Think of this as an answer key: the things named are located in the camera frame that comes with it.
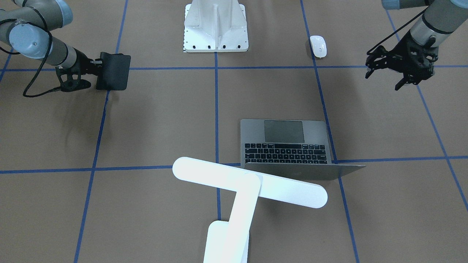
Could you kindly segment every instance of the laptop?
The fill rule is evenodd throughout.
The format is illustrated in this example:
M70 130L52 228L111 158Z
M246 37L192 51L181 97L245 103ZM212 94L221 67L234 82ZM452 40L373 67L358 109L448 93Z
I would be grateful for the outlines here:
M335 180L365 167L331 162L323 121L241 120L241 168L296 180Z

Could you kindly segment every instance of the white mouse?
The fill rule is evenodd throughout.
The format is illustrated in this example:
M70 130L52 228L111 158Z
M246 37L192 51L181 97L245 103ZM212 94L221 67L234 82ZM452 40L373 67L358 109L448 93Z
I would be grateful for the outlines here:
M327 55L327 45L322 36L311 36L310 44L312 45L312 51L316 57L323 58Z

